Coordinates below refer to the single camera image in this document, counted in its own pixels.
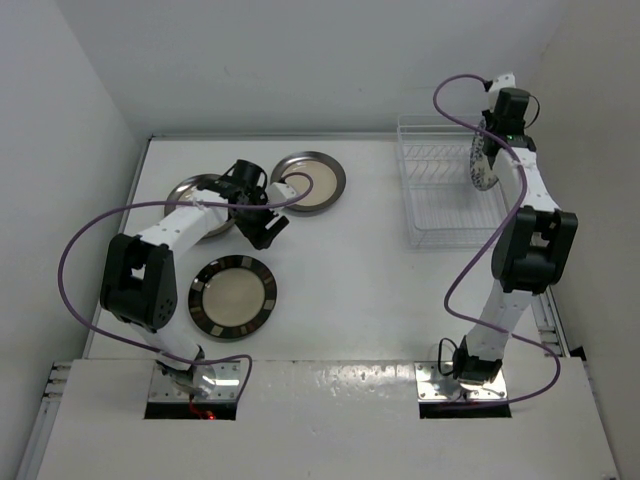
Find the black cable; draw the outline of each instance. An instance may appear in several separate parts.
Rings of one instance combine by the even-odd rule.
[[[529,96],[536,101],[536,104],[538,105],[538,109],[536,110],[536,114],[534,115],[533,120],[531,120],[529,125],[526,125],[524,127],[525,130],[527,128],[529,128],[531,125],[533,125],[534,123],[536,123],[536,120],[538,120],[538,117],[540,116],[540,101],[538,100],[538,97],[536,97],[535,95],[531,95],[531,94]]]
[[[455,355],[456,352],[458,351],[458,345],[456,345],[456,342],[454,342],[453,340],[451,340],[450,338],[444,337],[440,340],[440,342],[438,343],[438,372],[440,372],[440,375],[442,375],[443,377],[448,377],[449,375],[451,375],[453,373],[453,369],[450,372],[444,373],[442,371],[442,345],[444,344],[444,341],[448,341],[451,345],[453,345],[453,354]]]

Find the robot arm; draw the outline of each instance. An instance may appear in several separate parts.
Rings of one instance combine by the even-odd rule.
[[[266,187],[265,172],[238,160],[234,167],[193,195],[193,206],[179,207],[154,226],[135,236],[116,235],[109,244],[100,292],[101,306],[131,325],[144,340],[162,352],[190,361],[204,358],[202,348],[171,318],[176,310],[175,263],[208,232],[229,216],[252,245],[268,248],[289,223],[274,209],[242,210],[205,207],[202,202],[266,205],[294,198],[296,191],[284,184]],[[192,386],[196,370],[190,363],[163,355],[158,362],[174,380]]]
[[[475,325],[454,355],[453,377],[469,384],[483,384],[496,377],[507,340],[520,317],[535,295],[560,280],[578,227],[576,215],[563,212],[549,195],[537,167],[533,139],[524,133],[530,94],[515,88],[513,74],[502,75],[486,87],[490,105],[483,112],[486,128],[518,155],[527,178],[527,192],[494,248],[493,287],[480,317],[504,332]],[[482,153],[480,161],[484,165],[479,171],[486,177],[497,177],[511,210],[522,189],[518,162],[490,139],[485,141]],[[491,178],[484,179],[484,185],[492,183]]]

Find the black-rimmed plate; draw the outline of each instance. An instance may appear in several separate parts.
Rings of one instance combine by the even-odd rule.
[[[217,180],[220,175],[216,175],[215,173],[204,173],[202,175],[195,175],[193,177],[189,177],[182,182],[180,182],[176,187],[171,190],[171,193],[167,197],[168,202],[188,202],[191,200],[191,196],[193,192],[198,188],[198,186],[204,180]],[[171,212],[176,209],[175,205],[165,205],[164,207],[164,216],[166,217]],[[223,232],[226,232],[231,227],[233,227],[235,221],[233,219],[227,220],[225,223],[220,225],[218,228],[211,230],[207,233],[204,238],[214,237]]]
[[[276,279],[264,263],[230,255],[200,270],[189,289],[189,313],[207,335],[237,340],[267,321],[277,294]]]
[[[289,155],[278,162],[271,173],[271,182],[278,182],[290,173],[303,172],[313,179],[313,189],[307,197],[287,208],[298,212],[316,212],[323,210],[340,198],[347,184],[347,176],[338,161],[321,152],[299,152]],[[297,192],[309,188],[309,182],[302,176],[293,176],[285,180]]]

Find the white wall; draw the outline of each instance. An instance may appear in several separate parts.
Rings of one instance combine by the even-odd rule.
[[[126,200],[134,141],[53,0],[0,2],[0,479],[13,478],[54,360],[87,332],[56,288],[66,240]],[[82,242],[68,285],[80,311],[97,301],[116,221]]]
[[[640,472],[640,2],[579,0],[532,89],[543,174],[580,221],[554,289],[573,346],[584,345],[624,478]]]
[[[460,69],[527,79],[565,0],[58,0],[145,132],[391,130]],[[469,82],[451,111],[484,106]]]

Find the white wire rack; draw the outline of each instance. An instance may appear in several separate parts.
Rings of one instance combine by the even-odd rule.
[[[464,116],[471,123],[478,117]],[[431,115],[398,119],[398,163],[409,241],[416,248],[473,248],[484,244],[506,214],[499,186],[471,184],[472,133]]]

